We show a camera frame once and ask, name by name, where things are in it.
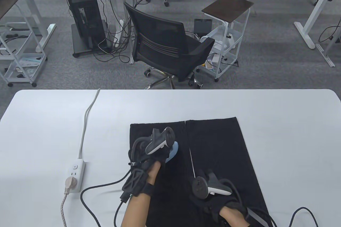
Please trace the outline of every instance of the black mat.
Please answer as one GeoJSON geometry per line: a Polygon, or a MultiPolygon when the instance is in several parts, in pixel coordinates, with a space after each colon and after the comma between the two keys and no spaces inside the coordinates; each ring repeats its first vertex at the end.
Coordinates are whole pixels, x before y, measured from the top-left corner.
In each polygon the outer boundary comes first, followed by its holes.
{"type": "Polygon", "coordinates": [[[157,175],[147,227],[218,226],[189,199],[191,187],[188,177],[193,176],[189,148],[195,171],[210,168],[218,178],[230,179],[237,187],[244,205],[255,206],[267,212],[236,118],[132,124],[130,147],[138,137],[150,136],[153,128],[163,130],[167,126],[175,132],[179,151],[157,175]]]}

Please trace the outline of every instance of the power strip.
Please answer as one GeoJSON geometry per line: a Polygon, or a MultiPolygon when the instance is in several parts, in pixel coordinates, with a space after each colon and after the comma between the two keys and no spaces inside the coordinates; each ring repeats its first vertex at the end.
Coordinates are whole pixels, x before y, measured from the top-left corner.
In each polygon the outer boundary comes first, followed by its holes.
{"type": "Polygon", "coordinates": [[[70,189],[70,193],[80,192],[82,186],[83,174],[84,174],[85,162],[82,159],[77,159],[73,162],[67,172],[67,177],[74,177],[77,180],[77,184],[74,188],[70,189]]]}

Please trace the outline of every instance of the black mesh chair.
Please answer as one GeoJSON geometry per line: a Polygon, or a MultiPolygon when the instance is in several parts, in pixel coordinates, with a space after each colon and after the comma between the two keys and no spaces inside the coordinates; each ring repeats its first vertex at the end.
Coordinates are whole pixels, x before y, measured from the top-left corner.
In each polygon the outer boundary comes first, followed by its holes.
{"type": "Polygon", "coordinates": [[[124,5],[134,24],[134,61],[143,61],[150,65],[145,71],[147,77],[150,76],[151,70],[164,76],[145,89],[165,81],[169,81],[171,88],[174,89],[174,77],[177,77],[179,82],[189,80],[189,86],[196,84],[197,88],[201,88],[202,84],[195,79],[193,70],[205,63],[214,39],[207,38],[201,43],[187,36],[184,25],[180,22],[147,15],[126,2],[124,5]]]}

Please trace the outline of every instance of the computer case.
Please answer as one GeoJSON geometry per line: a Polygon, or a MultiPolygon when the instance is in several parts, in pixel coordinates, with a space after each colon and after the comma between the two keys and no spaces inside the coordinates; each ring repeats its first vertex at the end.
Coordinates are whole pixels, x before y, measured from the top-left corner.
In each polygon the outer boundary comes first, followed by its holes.
{"type": "Polygon", "coordinates": [[[97,0],[70,0],[70,9],[75,19],[80,37],[89,49],[110,48],[106,31],[102,24],[97,0]]]}

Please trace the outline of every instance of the black chair wheel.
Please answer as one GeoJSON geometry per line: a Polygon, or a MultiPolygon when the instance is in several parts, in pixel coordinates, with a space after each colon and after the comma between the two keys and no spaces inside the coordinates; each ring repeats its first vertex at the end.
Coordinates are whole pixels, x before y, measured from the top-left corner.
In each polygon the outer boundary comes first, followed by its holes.
{"type": "Polygon", "coordinates": [[[146,77],[149,77],[149,76],[150,76],[150,69],[146,70],[146,71],[144,72],[144,75],[145,75],[146,77]]]}

